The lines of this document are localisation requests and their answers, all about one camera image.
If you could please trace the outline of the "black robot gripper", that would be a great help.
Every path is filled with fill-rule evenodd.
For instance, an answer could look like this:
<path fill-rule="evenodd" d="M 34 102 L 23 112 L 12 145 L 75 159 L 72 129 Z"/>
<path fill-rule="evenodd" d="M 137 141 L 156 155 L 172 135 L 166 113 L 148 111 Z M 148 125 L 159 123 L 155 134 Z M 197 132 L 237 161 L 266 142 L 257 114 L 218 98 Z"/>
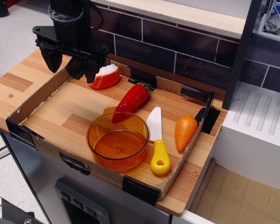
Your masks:
<path fill-rule="evenodd" d="M 52 26 L 35 26 L 36 45 L 50 71 L 57 72 L 62 63 L 63 55 L 69 55 L 85 61 L 85 77 L 92 84 L 101 67 L 108 63 L 109 47 L 93 35 L 93 31 L 102 28 L 104 19 L 99 9 L 94 10 L 101 18 L 100 23 L 91 26 L 89 9 L 79 9 L 69 15 L 49 9 Z"/>

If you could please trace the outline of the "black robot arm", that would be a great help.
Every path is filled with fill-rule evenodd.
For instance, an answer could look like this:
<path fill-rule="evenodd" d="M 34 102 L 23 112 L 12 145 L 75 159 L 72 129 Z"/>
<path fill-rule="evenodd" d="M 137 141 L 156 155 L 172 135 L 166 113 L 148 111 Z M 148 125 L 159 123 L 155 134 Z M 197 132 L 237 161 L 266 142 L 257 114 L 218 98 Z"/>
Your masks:
<path fill-rule="evenodd" d="M 85 76 L 89 84 L 94 82 L 100 68 L 106 66 L 109 51 L 108 46 L 93 35 L 104 21 L 92 27 L 92 9 L 102 15 L 90 0 L 51 0 L 48 13 L 53 25 L 33 27 L 35 43 L 49 70 L 57 72 L 63 55 L 68 55 L 71 57 L 66 65 L 68 74 L 77 80 Z"/>

